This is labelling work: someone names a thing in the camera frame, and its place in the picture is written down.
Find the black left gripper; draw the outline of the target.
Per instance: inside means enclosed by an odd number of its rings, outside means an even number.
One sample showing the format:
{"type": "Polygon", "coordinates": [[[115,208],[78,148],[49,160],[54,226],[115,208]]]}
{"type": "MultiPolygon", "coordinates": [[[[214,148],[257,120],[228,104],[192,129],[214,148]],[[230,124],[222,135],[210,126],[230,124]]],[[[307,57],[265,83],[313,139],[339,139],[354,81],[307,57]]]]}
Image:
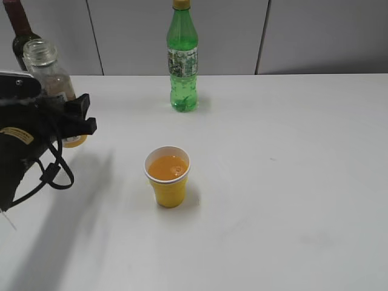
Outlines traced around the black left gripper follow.
{"type": "Polygon", "coordinates": [[[86,118],[90,96],[85,93],[64,104],[64,112],[75,117],[61,117],[43,95],[40,82],[32,78],[1,76],[1,208],[9,209],[29,199],[45,185],[63,190],[54,182],[65,168],[61,138],[93,135],[96,118],[86,118]],[[51,151],[55,161],[42,167],[40,183],[22,198],[15,199],[16,189],[26,171],[40,164],[40,157],[51,151]]]}

